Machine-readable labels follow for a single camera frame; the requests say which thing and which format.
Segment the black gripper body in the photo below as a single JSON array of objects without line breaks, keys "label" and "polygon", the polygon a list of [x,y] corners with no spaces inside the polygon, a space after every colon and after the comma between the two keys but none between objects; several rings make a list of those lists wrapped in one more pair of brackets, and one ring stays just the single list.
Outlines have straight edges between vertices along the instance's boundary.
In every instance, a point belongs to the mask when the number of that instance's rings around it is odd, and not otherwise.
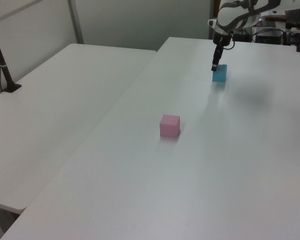
[{"label": "black gripper body", "polygon": [[228,47],[232,39],[232,35],[229,33],[219,33],[217,31],[214,32],[213,35],[213,43],[215,44],[216,50],[223,50]]}]

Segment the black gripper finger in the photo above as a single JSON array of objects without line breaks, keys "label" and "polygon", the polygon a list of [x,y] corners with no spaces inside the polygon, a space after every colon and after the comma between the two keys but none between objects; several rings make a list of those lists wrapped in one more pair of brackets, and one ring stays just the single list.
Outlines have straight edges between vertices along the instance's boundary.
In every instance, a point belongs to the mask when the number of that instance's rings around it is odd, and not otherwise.
[{"label": "black gripper finger", "polygon": [[212,67],[211,70],[215,72],[218,68],[220,59],[222,58],[222,54],[224,51],[224,47],[217,45],[214,50],[213,59],[212,59]]}]

